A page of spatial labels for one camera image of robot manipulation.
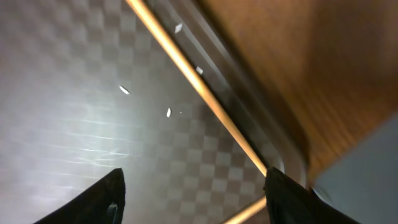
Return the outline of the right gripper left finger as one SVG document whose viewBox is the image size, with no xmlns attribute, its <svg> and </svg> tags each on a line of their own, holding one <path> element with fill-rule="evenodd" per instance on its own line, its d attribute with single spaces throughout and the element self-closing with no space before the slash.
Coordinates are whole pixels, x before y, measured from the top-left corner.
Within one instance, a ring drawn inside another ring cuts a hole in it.
<svg viewBox="0 0 398 224">
<path fill-rule="evenodd" d="M 125 198 L 123 170 L 113 169 L 73 200 L 35 224 L 121 224 Z"/>
</svg>

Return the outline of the wooden chopstick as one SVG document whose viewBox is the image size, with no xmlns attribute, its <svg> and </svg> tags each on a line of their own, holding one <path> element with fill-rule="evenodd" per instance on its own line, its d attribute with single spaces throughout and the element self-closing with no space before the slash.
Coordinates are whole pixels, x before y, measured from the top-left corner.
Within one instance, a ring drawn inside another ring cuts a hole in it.
<svg viewBox="0 0 398 224">
<path fill-rule="evenodd" d="M 174 64 L 183 73 L 195 91 L 201 96 L 203 101 L 209 106 L 212 112 L 220 120 L 223 126 L 232 135 L 234 140 L 241 146 L 242 150 L 252 160 L 254 165 L 259 169 L 262 175 L 267 175 L 267 168 L 260 160 L 259 156 L 254 152 L 246 138 L 240 132 L 233 120 L 229 117 L 224 108 L 220 105 L 214 94 L 208 88 L 206 83 L 197 74 L 194 68 L 190 65 L 181 50 L 177 47 L 172 38 L 168 35 L 166 30 L 162 27 L 159 21 L 155 18 L 153 13 L 147 5 L 141 0 L 127 0 L 129 7 L 136 13 L 142 23 L 148 28 L 150 33 L 155 37 L 161 47 L 165 50 L 168 56 L 172 59 Z"/>
<path fill-rule="evenodd" d="M 267 199 L 266 196 L 263 196 L 258 201 L 254 202 L 244 210 L 237 213 L 235 216 L 231 217 L 230 219 L 226 220 L 224 224 L 242 224 L 259 211 L 266 207 Z"/>
</svg>

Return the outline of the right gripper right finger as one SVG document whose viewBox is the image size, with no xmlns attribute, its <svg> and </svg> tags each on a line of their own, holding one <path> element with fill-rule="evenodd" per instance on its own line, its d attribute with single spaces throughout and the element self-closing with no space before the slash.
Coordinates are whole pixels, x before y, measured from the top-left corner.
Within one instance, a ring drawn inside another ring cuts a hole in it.
<svg viewBox="0 0 398 224">
<path fill-rule="evenodd" d="M 272 224 L 358 224 L 275 167 L 267 170 L 264 191 Z"/>
</svg>

